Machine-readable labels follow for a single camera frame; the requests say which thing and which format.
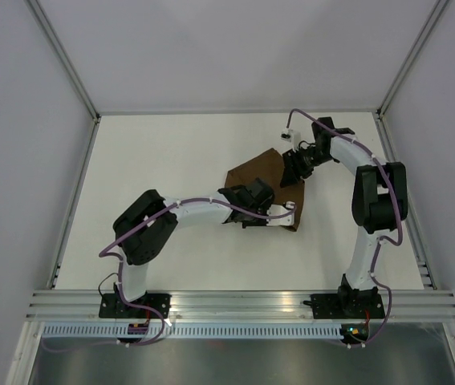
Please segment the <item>brown cloth napkin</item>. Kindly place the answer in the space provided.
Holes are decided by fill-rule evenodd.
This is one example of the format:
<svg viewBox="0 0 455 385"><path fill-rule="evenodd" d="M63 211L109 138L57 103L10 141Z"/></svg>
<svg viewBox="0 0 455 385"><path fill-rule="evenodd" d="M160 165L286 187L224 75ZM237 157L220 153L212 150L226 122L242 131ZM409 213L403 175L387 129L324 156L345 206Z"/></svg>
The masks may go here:
<svg viewBox="0 0 455 385"><path fill-rule="evenodd" d="M274 148L270 148L260 155L230 169L225 178L224 186L231 188L237 185L247 186L250 182L259 178L268 184L274 191L274 204L283 205L288 201L296 204L295 222L285 229L297 232L305 200L305 183L300 181L285 188L280 187L284 163L282 155Z"/></svg>

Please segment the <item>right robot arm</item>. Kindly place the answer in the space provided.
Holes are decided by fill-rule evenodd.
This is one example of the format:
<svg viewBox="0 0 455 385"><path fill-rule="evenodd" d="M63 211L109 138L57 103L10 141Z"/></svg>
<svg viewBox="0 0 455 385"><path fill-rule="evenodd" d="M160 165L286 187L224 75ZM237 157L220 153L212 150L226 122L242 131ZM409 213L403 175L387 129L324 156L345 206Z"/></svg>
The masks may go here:
<svg viewBox="0 0 455 385"><path fill-rule="evenodd" d="M402 223L408 215L406 168L386 163L356 138L350 128L336 128L330 117L312 121L314 142L285 128L282 140L291 144L283 153L280 185L305 180L329 161L342 164L354 177L351 214L358 226L354 253L335 293L312 294L304 302L316 319L384 319L384 305L376 280L376 263L386 241L400 245Z"/></svg>

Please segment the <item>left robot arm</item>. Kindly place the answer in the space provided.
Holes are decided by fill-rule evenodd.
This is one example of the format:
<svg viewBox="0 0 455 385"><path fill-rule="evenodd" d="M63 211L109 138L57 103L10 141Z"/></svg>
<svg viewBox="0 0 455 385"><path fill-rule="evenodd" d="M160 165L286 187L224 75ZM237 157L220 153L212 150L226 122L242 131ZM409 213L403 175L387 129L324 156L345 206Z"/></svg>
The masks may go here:
<svg viewBox="0 0 455 385"><path fill-rule="evenodd" d="M114 221L115 240L99 253L120 263L114 292L101 296L100 317L143 318L150 308L163 313L160 301L147 292L146 278L149 262L170 237L195 225L266 226L273 203L274 190L259 178L183 200L163 197L155 189L144 192Z"/></svg>

